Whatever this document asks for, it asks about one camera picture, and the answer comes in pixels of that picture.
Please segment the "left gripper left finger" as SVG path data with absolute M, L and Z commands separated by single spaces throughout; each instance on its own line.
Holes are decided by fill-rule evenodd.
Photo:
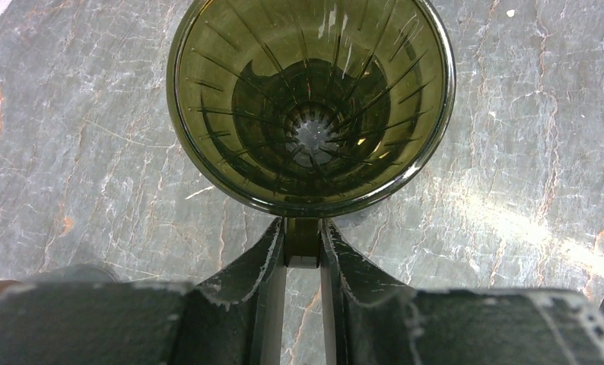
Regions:
M 284 222 L 201 282 L 72 281 L 0 294 L 0 364 L 277 364 Z

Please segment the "dark green glass dripper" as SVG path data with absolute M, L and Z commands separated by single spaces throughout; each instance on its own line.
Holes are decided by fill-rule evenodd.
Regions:
M 456 91 L 429 1 L 204 1 L 167 63 L 174 131 L 199 172 L 284 220 L 284 262 L 319 265 L 327 218 L 375 205 L 431 158 Z

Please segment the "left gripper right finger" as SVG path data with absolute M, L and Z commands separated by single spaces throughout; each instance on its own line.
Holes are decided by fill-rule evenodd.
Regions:
M 319 229 L 329 364 L 604 364 L 604 314 L 551 288 L 415 289 Z

